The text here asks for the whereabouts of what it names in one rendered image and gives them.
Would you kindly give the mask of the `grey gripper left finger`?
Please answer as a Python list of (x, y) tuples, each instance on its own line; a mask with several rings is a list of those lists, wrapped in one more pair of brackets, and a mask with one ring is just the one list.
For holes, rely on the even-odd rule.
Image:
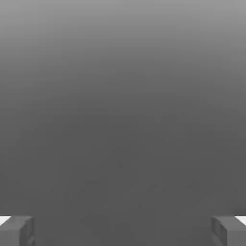
[(36, 246), (35, 217), (0, 216), (0, 246)]

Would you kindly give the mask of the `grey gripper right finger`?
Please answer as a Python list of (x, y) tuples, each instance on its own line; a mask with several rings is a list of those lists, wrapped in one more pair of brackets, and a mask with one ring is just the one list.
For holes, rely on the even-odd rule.
[(246, 246), (246, 216), (212, 216), (213, 246)]

